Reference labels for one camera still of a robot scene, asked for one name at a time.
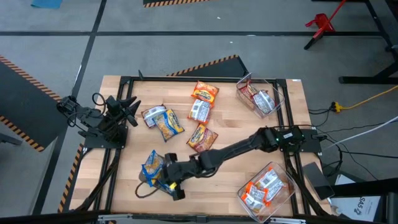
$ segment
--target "wooden table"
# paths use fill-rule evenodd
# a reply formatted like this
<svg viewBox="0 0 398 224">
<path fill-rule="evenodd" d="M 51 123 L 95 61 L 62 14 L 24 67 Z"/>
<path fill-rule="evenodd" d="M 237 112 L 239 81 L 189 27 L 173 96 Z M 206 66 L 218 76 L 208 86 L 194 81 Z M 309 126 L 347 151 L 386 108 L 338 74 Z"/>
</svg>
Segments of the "wooden table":
<svg viewBox="0 0 398 224">
<path fill-rule="evenodd" d="M 116 97 L 120 78 L 120 76 L 105 76 L 99 92 L 105 98 L 109 95 Z M 253 150 L 224 162 L 218 173 L 212 178 L 186 180 L 182 184 L 186 194 L 186 198 L 183 200 L 173 202 L 171 196 L 161 191 L 148 198 L 137 198 L 134 195 L 134 190 L 140 182 L 138 176 L 141 171 L 141 164 L 146 161 L 153 149 L 158 154 L 176 152 L 179 161 L 186 161 L 190 154 L 195 153 L 185 144 L 197 126 L 195 121 L 187 119 L 188 112 L 194 102 L 190 95 L 195 85 L 194 82 L 134 82 L 132 95 L 137 96 L 142 101 L 136 114 L 139 125 L 133 128 L 128 124 L 128 139 L 121 154 L 111 207 L 112 212 L 247 215 L 236 196 L 238 189 L 271 161 L 278 162 L 282 167 L 285 167 L 284 158 L 280 151 L 265 153 Z M 209 129 L 219 134 L 213 148 L 221 149 L 245 139 L 260 127 L 279 125 L 276 113 L 264 119 L 259 119 L 252 111 L 248 110 L 235 97 L 236 85 L 234 83 L 212 83 L 212 85 L 220 88 L 215 107 L 211 111 L 210 122 L 207 125 Z M 270 96 L 273 97 L 273 91 L 269 86 L 266 84 L 258 84 L 258 86 L 270 90 Z M 310 124 L 301 80 L 287 80 L 287 88 L 294 124 Z M 167 143 L 164 143 L 157 128 L 149 129 L 144 124 L 141 116 L 141 111 L 161 104 L 175 111 L 180 124 L 185 129 L 185 132 L 174 136 Z M 282 112 L 286 124 L 285 106 L 282 107 Z M 98 183 L 103 156 L 104 149 L 94 149 L 85 155 L 81 161 L 69 209 L 77 208 Z M 313 153 L 301 153 L 301 159 L 303 166 L 316 162 L 320 167 L 320 161 Z M 317 198 L 311 186 L 307 184 L 307 187 Z M 144 195 L 152 190 L 149 186 L 143 185 L 139 193 Z M 106 198 L 107 192 L 108 186 L 105 186 L 103 198 Z M 301 196 L 300 194 L 296 194 L 296 196 L 300 213 L 303 213 Z M 104 199 L 101 200 L 100 208 L 102 209 L 104 209 L 104 201 Z M 330 212 L 327 201 L 322 201 L 321 205 L 324 210 Z M 275 214 L 275 216 L 291 215 L 290 200 Z"/>
</svg>

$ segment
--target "clear plastic bin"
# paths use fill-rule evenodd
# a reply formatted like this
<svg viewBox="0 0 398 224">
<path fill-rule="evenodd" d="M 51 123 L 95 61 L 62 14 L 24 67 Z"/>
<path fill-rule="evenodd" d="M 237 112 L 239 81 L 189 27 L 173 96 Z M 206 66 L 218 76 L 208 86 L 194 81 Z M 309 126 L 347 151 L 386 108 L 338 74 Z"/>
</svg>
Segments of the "clear plastic bin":
<svg viewBox="0 0 398 224">
<path fill-rule="evenodd" d="M 274 107 L 271 110 L 262 110 L 255 104 L 253 98 L 248 97 L 246 94 L 243 93 L 242 89 L 247 85 L 248 82 L 251 82 L 250 86 L 254 87 L 256 90 L 267 92 L 266 94 L 273 100 Z M 276 104 L 275 101 L 275 93 L 278 94 L 279 97 L 279 104 Z M 278 90 L 276 90 L 272 84 L 267 82 L 265 79 L 252 79 L 252 73 L 247 74 L 245 77 L 240 79 L 236 84 L 236 97 L 242 101 L 243 104 L 247 106 L 250 110 L 252 110 L 258 117 L 265 118 L 269 114 L 274 113 L 275 111 L 279 110 L 282 106 L 282 103 L 285 102 L 285 98 L 283 94 L 281 94 Z M 272 104 L 272 102 L 267 103 L 266 108 Z"/>
<path fill-rule="evenodd" d="M 283 183 L 283 187 L 278 191 L 278 193 L 274 196 L 272 200 L 267 205 L 262 206 L 259 212 L 255 212 L 251 210 L 244 200 L 242 196 L 246 193 L 246 186 L 250 183 L 258 183 L 258 181 L 271 169 L 275 171 Z M 288 173 L 276 162 L 270 162 L 266 165 L 258 174 L 256 174 L 249 182 L 247 182 L 242 188 L 238 191 L 239 202 L 241 202 L 243 208 L 248 212 L 251 218 L 259 223 L 264 223 L 267 219 L 274 214 L 288 199 L 295 193 L 296 184 L 290 177 Z"/>
</svg>

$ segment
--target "yellow cable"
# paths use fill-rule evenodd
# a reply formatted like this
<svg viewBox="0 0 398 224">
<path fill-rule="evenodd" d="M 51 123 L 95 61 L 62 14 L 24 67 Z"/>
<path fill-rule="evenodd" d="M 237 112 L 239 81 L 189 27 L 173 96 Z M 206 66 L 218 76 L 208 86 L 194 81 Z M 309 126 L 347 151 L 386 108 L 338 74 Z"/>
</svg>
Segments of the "yellow cable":
<svg viewBox="0 0 398 224">
<path fill-rule="evenodd" d="M 379 97 L 379 96 L 381 96 L 381 95 L 383 95 L 383 94 L 389 93 L 389 92 L 391 92 L 392 90 L 395 90 L 396 88 L 398 88 L 398 85 L 392 87 L 391 89 L 389 89 L 389 90 L 387 90 L 387 91 L 384 91 L 384 92 L 382 92 L 382 93 L 379 93 L 379 94 L 377 94 L 376 96 L 372 96 L 372 97 L 370 97 L 370 98 L 367 99 L 367 100 L 364 100 L 364 101 L 362 101 L 362 102 L 360 102 L 360 103 L 357 103 L 357 104 L 355 104 L 354 106 L 349 106 L 349 107 L 344 107 L 344 106 L 342 106 L 341 109 L 343 109 L 343 110 L 353 109 L 353 108 L 355 108 L 355 107 L 357 107 L 357 106 L 359 106 L 359 105 L 362 105 L 362 104 L 368 102 L 369 100 L 375 99 L 376 97 Z"/>
</svg>

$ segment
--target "white cable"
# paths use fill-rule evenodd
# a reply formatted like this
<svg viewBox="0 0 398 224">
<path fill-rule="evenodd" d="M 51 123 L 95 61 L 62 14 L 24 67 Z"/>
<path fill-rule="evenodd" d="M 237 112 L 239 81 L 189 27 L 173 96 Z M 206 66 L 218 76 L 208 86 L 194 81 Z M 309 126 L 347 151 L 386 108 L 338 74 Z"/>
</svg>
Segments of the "white cable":
<svg viewBox="0 0 398 224">
<path fill-rule="evenodd" d="M 389 123 L 395 121 L 396 119 L 398 119 L 398 116 L 396 116 L 395 118 L 392 118 L 391 120 L 385 122 L 384 124 L 382 124 L 382 125 L 380 125 L 380 126 L 377 126 L 377 127 L 373 128 L 373 129 L 370 129 L 369 131 L 365 131 L 365 132 L 363 132 L 363 133 L 359 133 L 359 134 L 356 134 L 356 135 L 351 136 L 351 137 L 349 137 L 349 138 L 346 138 L 346 139 L 343 139 L 343 140 L 341 140 L 341 141 L 338 141 L 338 142 L 336 142 L 336 143 L 334 143 L 334 144 L 332 144 L 332 145 L 326 147 L 324 150 L 326 150 L 326 149 L 328 149 L 328 148 L 330 148 L 330 147 L 332 147 L 332 146 L 335 146 L 335 145 L 337 145 L 337 144 L 339 144 L 339 143 L 341 143 L 341 142 L 345 142 L 345 141 L 347 141 L 347 140 L 350 140 L 350 139 L 359 137 L 359 136 L 361 136 L 361 135 L 363 135 L 363 134 L 367 134 L 367 133 L 370 133 L 370 132 L 372 132 L 372 131 L 375 131 L 375 130 L 377 130 L 377 129 L 379 129 L 379 128 L 381 128 L 381 127 L 383 127 L 383 126 L 385 126 L 385 125 L 387 125 L 387 124 L 389 124 Z"/>
</svg>

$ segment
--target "concrete floor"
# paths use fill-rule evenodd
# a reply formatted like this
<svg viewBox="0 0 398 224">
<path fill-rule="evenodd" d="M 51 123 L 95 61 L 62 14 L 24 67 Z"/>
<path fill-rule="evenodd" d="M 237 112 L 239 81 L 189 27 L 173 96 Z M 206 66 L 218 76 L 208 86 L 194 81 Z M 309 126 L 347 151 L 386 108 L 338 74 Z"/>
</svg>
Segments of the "concrete floor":
<svg viewBox="0 0 398 224">
<path fill-rule="evenodd" d="M 28 0 L 3 0 L 0 31 L 91 31 L 100 0 L 64 0 L 61 8 L 38 9 Z M 398 43 L 398 25 L 384 1 L 372 1 Z M 178 6 L 143 8 L 140 1 L 108 1 L 99 31 L 309 31 L 304 24 L 316 13 L 331 14 L 335 2 L 309 0 L 219 0 Z M 377 31 L 364 4 L 348 3 L 335 17 L 338 31 Z M 0 36 L 0 54 L 13 61 L 61 96 L 73 87 L 88 37 Z M 98 91 L 103 75 L 165 75 L 193 65 L 238 54 L 248 70 L 259 77 L 303 80 L 308 106 L 326 108 L 331 101 L 348 106 L 382 92 L 389 85 L 341 85 L 342 75 L 371 76 L 393 62 L 380 37 L 324 37 L 309 51 L 309 37 L 231 36 L 124 36 L 97 37 L 78 95 L 82 105 L 92 106 L 91 94 Z M 323 131 L 373 124 L 398 114 L 397 95 L 392 92 L 355 110 L 331 114 Z M 311 117 L 321 123 L 323 115 Z M 350 151 L 398 156 L 394 133 L 398 124 L 346 143 Z M 363 130 L 333 133 L 343 139 Z M 3 124 L 0 132 L 12 135 Z M 44 205 L 44 213 L 55 213 L 65 181 L 82 138 L 69 129 Z M 0 144 L 0 217 L 31 212 L 51 147 L 35 152 L 26 143 L 20 147 Z M 335 149 L 323 153 L 322 161 L 338 158 Z M 397 177 L 395 160 L 355 156 L 378 179 Z M 342 170 L 364 180 L 373 178 L 348 155 Z"/>
</svg>

